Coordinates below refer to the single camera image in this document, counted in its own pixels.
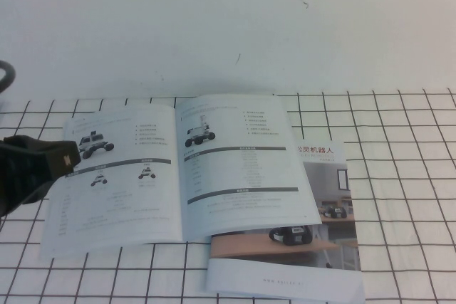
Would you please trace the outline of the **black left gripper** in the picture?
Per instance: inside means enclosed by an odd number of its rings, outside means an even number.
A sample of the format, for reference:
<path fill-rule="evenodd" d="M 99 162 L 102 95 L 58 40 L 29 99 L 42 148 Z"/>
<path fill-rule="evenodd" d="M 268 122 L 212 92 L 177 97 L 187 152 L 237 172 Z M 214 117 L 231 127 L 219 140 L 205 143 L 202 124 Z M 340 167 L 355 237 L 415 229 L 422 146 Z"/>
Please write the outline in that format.
<path fill-rule="evenodd" d="M 42 141 L 25 135 L 1 141 L 1 216 L 23 204 L 42 200 L 51 180 L 66 176 L 80 163 L 74 141 Z"/>

